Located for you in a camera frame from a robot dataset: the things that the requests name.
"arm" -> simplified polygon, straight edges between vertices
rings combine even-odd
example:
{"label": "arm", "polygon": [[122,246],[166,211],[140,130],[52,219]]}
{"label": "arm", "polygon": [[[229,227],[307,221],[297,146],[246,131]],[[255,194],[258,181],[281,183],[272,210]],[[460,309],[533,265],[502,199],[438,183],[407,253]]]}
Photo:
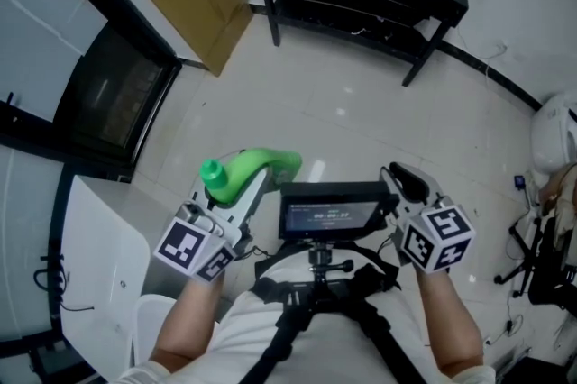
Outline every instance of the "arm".
{"label": "arm", "polygon": [[444,270],[430,275],[417,270],[426,328],[439,370],[452,378],[483,364],[479,328]]}
{"label": "arm", "polygon": [[206,352],[224,274],[211,285],[189,280],[170,310],[152,351],[151,360],[173,373]]}

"white shirt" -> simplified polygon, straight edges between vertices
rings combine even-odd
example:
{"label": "white shirt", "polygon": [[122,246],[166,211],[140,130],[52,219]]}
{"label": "white shirt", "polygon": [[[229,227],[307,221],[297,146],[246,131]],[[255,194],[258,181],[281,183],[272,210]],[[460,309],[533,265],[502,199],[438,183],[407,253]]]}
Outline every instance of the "white shirt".
{"label": "white shirt", "polygon": [[[333,250],[333,263],[347,259],[353,260],[354,270],[371,263],[357,252]],[[277,282],[313,281],[309,267],[308,254],[304,251],[275,264],[263,277]],[[327,278],[351,278],[353,272],[328,272]],[[453,381],[443,375],[423,345],[415,317],[399,289],[374,294],[367,297],[367,301],[389,320],[393,336],[426,382],[495,382],[495,370],[487,366],[466,370]],[[253,293],[242,293],[215,329],[205,355],[172,375],[158,363],[147,361],[128,370],[118,384],[237,384],[270,345],[282,309],[281,303],[265,305]],[[358,324],[343,315],[317,314],[307,330],[293,342],[290,357],[277,364],[266,382],[382,384],[396,380]]]}

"black office chair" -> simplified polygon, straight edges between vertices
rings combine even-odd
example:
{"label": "black office chair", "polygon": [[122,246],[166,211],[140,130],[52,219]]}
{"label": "black office chair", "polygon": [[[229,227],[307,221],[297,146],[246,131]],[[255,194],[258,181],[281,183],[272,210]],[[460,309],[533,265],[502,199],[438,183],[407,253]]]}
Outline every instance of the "black office chair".
{"label": "black office chair", "polygon": [[525,292],[529,275],[533,272],[533,279],[527,293],[531,304],[553,304],[561,309],[567,309],[569,313],[577,317],[577,287],[572,284],[577,270],[565,262],[572,234],[565,234],[562,248],[557,250],[554,247],[555,219],[548,219],[543,231],[540,229],[541,219],[537,221],[535,238],[530,250],[515,227],[509,229],[509,233],[513,235],[525,254],[525,259],[506,277],[498,275],[494,281],[498,285],[503,285],[524,271],[521,289],[513,292],[513,297],[519,297]]}

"green bottle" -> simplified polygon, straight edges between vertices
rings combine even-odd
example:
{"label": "green bottle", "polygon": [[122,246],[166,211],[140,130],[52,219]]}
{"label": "green bottle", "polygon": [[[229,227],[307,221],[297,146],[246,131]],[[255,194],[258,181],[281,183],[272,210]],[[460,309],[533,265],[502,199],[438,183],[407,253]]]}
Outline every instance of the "green bottle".
{"label": "green bottle", "polygon": [[301,164],[302,159],[295,151],[249,149],[225,165],[219,160],[205,160],[199,175],[211,197],[229,205],[237,198],[246,181],[260,169],[270,168],[273,184],[279,186],[282,182],[291,182]]}

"white appliance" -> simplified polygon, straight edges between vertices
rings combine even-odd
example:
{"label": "white appliance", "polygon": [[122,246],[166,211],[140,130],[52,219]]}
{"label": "white appliance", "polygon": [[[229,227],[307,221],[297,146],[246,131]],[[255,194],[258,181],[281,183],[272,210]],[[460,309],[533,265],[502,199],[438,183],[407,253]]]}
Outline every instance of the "white appliance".
{"label": "white appliance", "polygon": [[61,253],[68,283],[62,331],[106,380],[132,362],[133,315],[142,294],[177,297],[186,278],[151,260],[174,213],[128,184],[75,177]]}
{"label": "white appliance", "polygon": [[531,153],[533,167],[538,173],[536,181],[539,182],[539,175],[549,176],[577,161],[576,142],[577,96],[553,96],[531,120]]}

